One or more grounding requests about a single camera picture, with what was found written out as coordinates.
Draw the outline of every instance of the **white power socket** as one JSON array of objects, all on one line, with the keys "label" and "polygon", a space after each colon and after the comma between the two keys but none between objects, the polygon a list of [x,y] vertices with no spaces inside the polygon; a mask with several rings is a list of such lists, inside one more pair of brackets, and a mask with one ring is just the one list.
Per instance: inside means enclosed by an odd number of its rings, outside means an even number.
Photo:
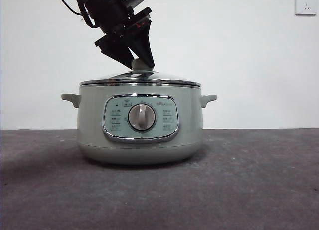
[{"label": "white power socket", "polygon": [[296,0],[296,14],[317,14],[318,0]]}]

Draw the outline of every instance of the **stainless steel lid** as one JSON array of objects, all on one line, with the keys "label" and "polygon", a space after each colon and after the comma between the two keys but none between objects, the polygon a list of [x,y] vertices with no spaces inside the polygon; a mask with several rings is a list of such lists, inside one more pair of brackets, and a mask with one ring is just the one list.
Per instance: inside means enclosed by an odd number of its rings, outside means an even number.
[{"label": "stainless steel lid", "polygon": [[150,83],[150,84],[174,84],[175,86],[196,86],[199,83],[179,78],[173,75],[160,74],[154,71],[129,71],[119,75],[108,75],[98,79],[81,82],[80,85],[90,84],[117,84],[117,83]]}]

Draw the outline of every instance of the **lid rim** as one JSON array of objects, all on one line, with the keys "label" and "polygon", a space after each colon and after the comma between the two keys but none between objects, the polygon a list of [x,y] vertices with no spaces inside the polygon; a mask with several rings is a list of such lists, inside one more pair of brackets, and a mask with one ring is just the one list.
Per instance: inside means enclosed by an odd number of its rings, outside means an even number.
[{"label": "lid rim", "polygon": [[185,81],[185,80],[172,80],[172,79],[97,79],[88,80],[80,83],[82,85],[89,84],[112,84],[112,83],[154,83],[154,84],[177,84],[177,85],[190,85],[201,87],[200,83]]}]

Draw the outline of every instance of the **rotary knob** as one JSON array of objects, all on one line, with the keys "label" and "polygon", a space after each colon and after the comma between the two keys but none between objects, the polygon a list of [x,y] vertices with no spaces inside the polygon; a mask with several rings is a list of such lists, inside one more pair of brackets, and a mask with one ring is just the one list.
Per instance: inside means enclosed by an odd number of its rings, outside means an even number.
[{"label": "rotary knob", "polygon": [[129,112],[129,123],[139,131],[149,129],[155,122],[154,110],[146,104],[138,104]]}]

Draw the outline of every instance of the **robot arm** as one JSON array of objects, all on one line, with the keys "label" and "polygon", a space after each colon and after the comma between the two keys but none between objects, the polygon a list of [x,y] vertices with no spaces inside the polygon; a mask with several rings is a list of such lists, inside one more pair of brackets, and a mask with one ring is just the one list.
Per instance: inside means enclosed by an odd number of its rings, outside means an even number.
[{"label": "robot arm", "polygon": [[154,60],[149,42],[149,7],[134,15],[144,0],[77,0],[83,19],[91,28],[100,28],[105,36],[95,42],[108,57],[132,68],[133,51],[149,68]]}]

